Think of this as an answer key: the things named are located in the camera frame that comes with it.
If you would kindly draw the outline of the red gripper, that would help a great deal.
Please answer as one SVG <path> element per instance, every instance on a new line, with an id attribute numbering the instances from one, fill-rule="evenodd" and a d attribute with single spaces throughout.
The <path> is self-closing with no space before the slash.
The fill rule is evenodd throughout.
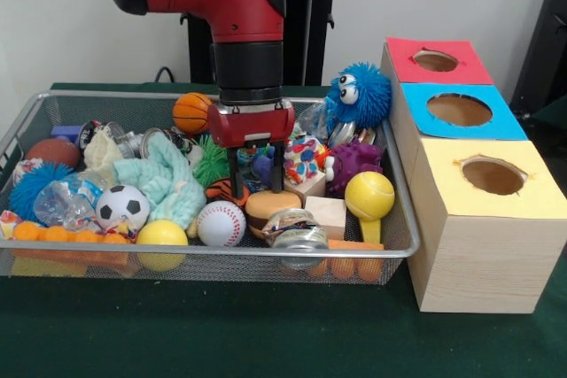
<path id="1" fill-rule="evenodd" d="M 271 189 L 275 193 L 284 189 L 284 142 L 295 123 L 291 101 L 258 105 L 217 103 L 208 108 L 207 118 L 214 142 L 227 148 L 231 194 L 235 199 L 244 194 L 238 148 L 248 143 L 274 143 Z"/>

